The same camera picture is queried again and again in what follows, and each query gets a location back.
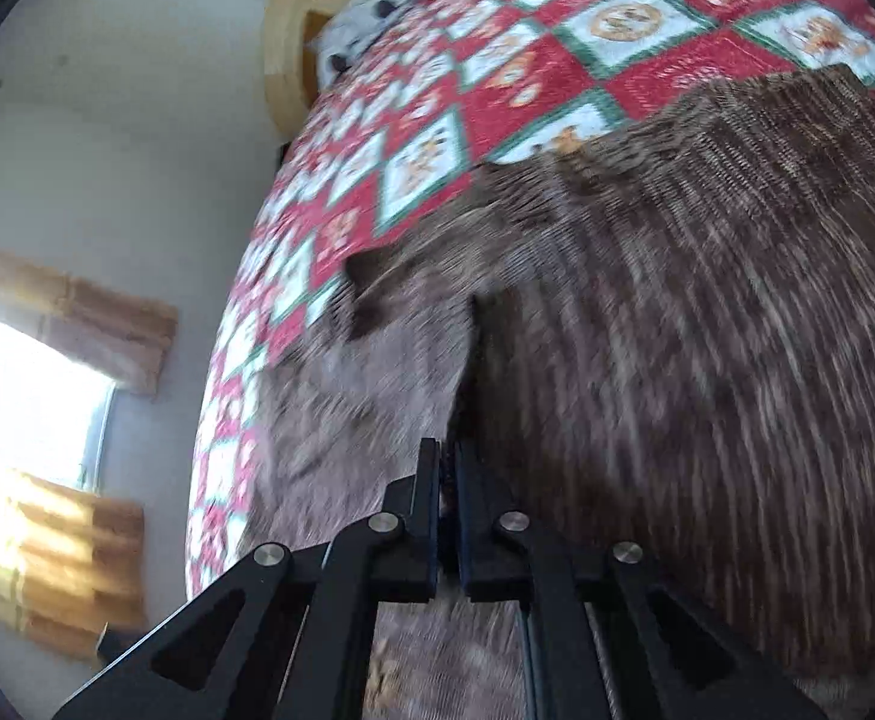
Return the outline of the yellow curtain by left window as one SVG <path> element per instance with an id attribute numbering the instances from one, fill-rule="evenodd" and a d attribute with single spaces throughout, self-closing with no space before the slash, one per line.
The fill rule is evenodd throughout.
<path id="1" fill-rule="evenodd" d="M 120 390 L 152 397 L 179 312 L 0 250 L 0 322 L 112 379 Z"/>

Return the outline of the yellow curtain far left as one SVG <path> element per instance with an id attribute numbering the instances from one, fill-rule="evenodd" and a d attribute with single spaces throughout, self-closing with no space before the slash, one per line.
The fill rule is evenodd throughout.
<path id="1" fill-rule="evenodd" d="M 141 631 L 145 512 L 32 475 L 0 484 L 0 622 L 73 660 L 104 629 Z"/>

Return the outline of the red white patchwork quilt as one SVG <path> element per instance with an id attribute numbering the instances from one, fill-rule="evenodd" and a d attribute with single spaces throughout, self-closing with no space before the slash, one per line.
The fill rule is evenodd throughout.
<path id="1" fill-rule="evenodd" d="M 875 89 L 868 0 L 416 0 L 291 122 L 211 353 L 188 591 L 239 552 L 258 371 L 320 317 L 348 255 L 398 236 L 481 161 L 566 153 L 699 83 L 829 64 Z"/>

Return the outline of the brown knitted sweater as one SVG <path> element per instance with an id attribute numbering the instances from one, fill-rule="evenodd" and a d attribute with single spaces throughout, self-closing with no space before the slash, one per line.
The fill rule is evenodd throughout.
<path id="1" fill-rule="evenodd" d="M 848 68 L 477 167 L 351 255 L 257 385 L 245 543 L 333 538 L 462 433 L 533 518 L 645 546 L 829 717 L 875 706 L 875 96 Z"/>

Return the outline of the white patterned pillow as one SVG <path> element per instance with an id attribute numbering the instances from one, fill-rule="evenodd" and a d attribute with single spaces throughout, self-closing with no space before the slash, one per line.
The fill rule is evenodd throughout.
<path id="1" fill-rule="evenodd" d="M 361 59 L 416 0 L 350 0 L 310 43 L 320 93 Z"/>

